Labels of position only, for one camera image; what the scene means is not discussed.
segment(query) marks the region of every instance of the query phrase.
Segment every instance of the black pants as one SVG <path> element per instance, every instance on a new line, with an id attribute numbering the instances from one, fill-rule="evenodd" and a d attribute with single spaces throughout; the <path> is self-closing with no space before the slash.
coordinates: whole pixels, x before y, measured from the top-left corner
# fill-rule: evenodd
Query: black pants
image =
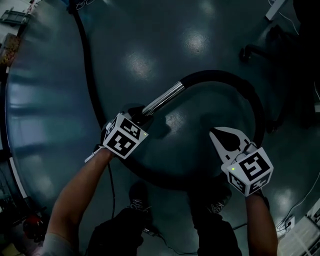
<path id="1" fill-rule="evenodd" d="M 144 241 L 141 234 L 145 221 L 142 212 L 131 208 L 123 209 L 114 219 L 94 229 L 88 256 L 136 256 L 137 248 Z M 200 256 L 241 255 L 231 225 L 223 221 L 219 214 L 202 214 L 201 217 L 194 217 L 193 223 L 199 235 Z"/>

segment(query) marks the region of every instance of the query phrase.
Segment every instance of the forearm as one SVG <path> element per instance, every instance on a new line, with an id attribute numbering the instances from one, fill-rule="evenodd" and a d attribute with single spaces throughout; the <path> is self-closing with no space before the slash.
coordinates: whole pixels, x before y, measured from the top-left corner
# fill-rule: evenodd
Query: forearm
<path id="1" fill-rule="evenodd" d="M 101 149 L 66 185 L 54 204 L 48 233 L 55 233 L 70 240 L 70 234 L 78 231 L 82 216 L 112 157 L 113 154 L 108 149 Z M 74 244 L 74 240 L 75 237 L 72 237 L 70 242 Z"/>
<path id="2" fill-rule="evenodd" d="M 251 256 L 276 256 L 278 238 L 272 216 L 259 195 L 252 194 L 245 199 L 248 245 Z"/>

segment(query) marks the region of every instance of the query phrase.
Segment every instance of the floor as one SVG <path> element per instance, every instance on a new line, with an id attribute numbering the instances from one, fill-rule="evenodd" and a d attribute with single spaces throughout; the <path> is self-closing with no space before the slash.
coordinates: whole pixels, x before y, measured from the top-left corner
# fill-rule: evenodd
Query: floor
<path id="1" fill-rule="evenodd" d="M 268 1 L 96 0 L 79 11 L 91 46 L 93 70 L 107 119 L 136 104 L 146 105 L 179 79 L 197 71 L 216 69 L 248 80 L 257 91 L 268 119 L 275 118 L 291 83 L 290 72 L 258 56 L 239 61 L 241 47 L 263 46 L 270 27 L 293 32 L 282 17 L 264 19 Z M 298 24 L 292 2 L 283 14 Z M 99 126 L 84 74 L 82 45 L 73 17 L 62 2 L 42 1 L 26 30 L 8 79 L 6 118 L 8 139 L 21 182 L 38 204 L 51 211 L 59 192 L 83 165 L 99 139 Z M 150 174 L 149 201 L 154 224 L 168 244 L 195 252 L 187 195 L 169 188 L 190 177 L 215 176 L 221 162 L 209 139 L 209 128 L 254 133 L 250 106 L 224 84 L 200 84 L 188 89 L 154 116 L 150 136 L 133 153 Z M 300 128 L 292 114 L 274 134 L 265 134 L 263 148 L 274 165 L 264 193 L 277 224 L 305 195 L 317 177 L 320 129 Z M 118 213 L 128 206 L 130 186 L 140 178 L 118 159 L 111 162 Z M 245 199 L 235 189 L 222 211 L 235 227 L 246 222 Z M 320 197 L 319 186 L 294 210 L 300 219 Z M 84 214 L 79 230 L 85 252 L 94 227 L 112 213 L 108 172 Z M 248 255 L 247 229 L 235 231 L 243 255 Z M 144 236 L 138 255 L 175 255 L 155 237 Z"/>

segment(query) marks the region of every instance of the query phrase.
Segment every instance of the chrome tube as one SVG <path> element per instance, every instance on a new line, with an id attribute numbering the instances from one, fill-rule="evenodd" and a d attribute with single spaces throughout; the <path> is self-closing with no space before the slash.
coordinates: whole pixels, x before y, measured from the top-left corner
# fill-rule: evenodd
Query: chrome tube
<path id="1" fill-rule="evenodd" d="M 163 107 L 166 103 L 172 100 L 174 97 L 182 93 L 186 88 L 184 85 L 178 81 L 172 86 L 169 90 L 167 90 L 164 94 L 156 98 L 152 101 L 148 106 L 146 106 L 142 110 L 143 116 L 151 116 L 153 115 L 158 109 Z"/>

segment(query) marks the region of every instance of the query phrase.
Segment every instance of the person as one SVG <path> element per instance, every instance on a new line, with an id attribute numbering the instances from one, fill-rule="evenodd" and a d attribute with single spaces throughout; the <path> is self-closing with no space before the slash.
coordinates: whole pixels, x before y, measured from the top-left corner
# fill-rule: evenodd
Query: person
<path id="1" fill-rule="evenodd" d="M 111 151 L 101 149 L 62 190 L 53 207 L 40 255 L 79 255 L 79 224 L 112 158 Z M 199 235 L 200 256 L 241 255 L 231 225 L 219 215 L 231 195 L 224 173 L 195 184 L 188 191 L 194 228 Z M 94 229 L 88 256 L 137 255 L 137 248 L 143 243 L 143 229 L 151 216 L 146 186 L 141 182 L 134 184 L 129 199 L 129 207 Z M 249 254 L 253 256 L 277 255 L 276 228 L 265 201 L 261 193 L 245 199 Z"/>

